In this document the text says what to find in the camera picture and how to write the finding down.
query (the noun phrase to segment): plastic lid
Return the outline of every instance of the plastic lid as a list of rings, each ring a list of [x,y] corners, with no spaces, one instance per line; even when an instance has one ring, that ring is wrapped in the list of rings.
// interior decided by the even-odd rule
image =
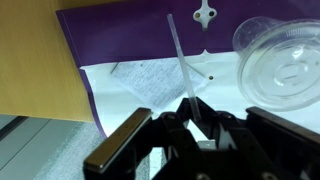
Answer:
[[[320,99],[320,21],[283,23],[252,42],[238,83],[253,103],[269,110],[306,107]]]

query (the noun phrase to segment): plastic cup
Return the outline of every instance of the plastic cup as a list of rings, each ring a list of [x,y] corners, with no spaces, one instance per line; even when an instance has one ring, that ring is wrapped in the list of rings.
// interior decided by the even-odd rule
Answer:
[[[255,17],[233,38],[238,86],[257,106],[296,110],[320,100],[320,21]]]

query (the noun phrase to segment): wooden table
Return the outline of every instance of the wooden table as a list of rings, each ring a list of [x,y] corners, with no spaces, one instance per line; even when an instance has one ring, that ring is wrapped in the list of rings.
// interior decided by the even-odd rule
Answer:
[[[93,121],[55,11],[105,2],[0,1],[0,114]]]

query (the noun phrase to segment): clear plastic straw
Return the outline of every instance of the clear plastic straw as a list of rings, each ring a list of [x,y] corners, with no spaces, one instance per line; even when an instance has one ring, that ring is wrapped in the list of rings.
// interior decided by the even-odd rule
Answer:
[[[191,80],[190,80],[189,73],[188,73],[188,70],[187,70],[187,63],[186,63],[186,61],[184,59],[184,55],[183,55],[183,52],[182,52],[182,49],[181,49],[181,46],[180,46],[179,37],[178,37],[178,34],[177,34],[176,27],[174,25],[172,14],[168,14],[167,18],[168,18],[168,22],[169,22],[169,25],[170,25],[170,29],[171,29],[172,37],[173,37],[173,40],[174,40],[174,44],[175,44],[176,49],[177,49],[178,59],[179,59],[179,62],[180,62],[180,67],[181,67],[181,70],[182,70],[183,78],[184,78],[184,81],[185,81],[185,84],[186,84],[186,89],[187,89],[187,93],[188,93],[189,101],[190,101],[190,106],[191,106],[191,111],[192,111],[192,114],[193,114],[193,120],[200,121],[201,120],[201,114],[200,114],[198,103],[197,103],[197,99],[196,99],[196,96],[194,94],[194,90],[193,90],[193,87],[192,87],[192,84],[191,84]]]

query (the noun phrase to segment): small paper note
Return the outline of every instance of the small paper note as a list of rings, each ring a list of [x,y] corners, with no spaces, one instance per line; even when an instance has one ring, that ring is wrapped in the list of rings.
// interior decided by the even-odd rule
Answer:
[[[189,66],[188,72],[193,87],[199,87],[204,77]],[[186,91],[177,58],[120,62],[111,77],[146,105],[158,110]]]

